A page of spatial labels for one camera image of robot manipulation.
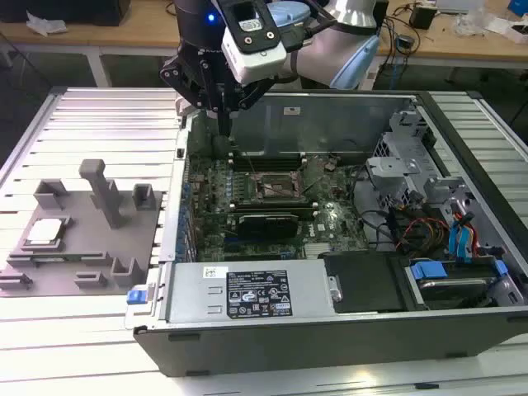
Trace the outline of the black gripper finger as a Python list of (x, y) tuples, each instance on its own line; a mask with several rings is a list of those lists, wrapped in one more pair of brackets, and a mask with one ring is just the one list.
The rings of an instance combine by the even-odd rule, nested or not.
[(205, 55), (175, 55), (163, 65), (160, 77), (195, 108), (216, 116), (218, 133), (225, 136), (226, 111), (213, 65)]
[(225, 135), (230, 136), (232, 128), (232, 114), (253, 106), (273, 86), (272, 78), (265, 78), (250, 82), (243, 86), (231, 79), (225, 83)]

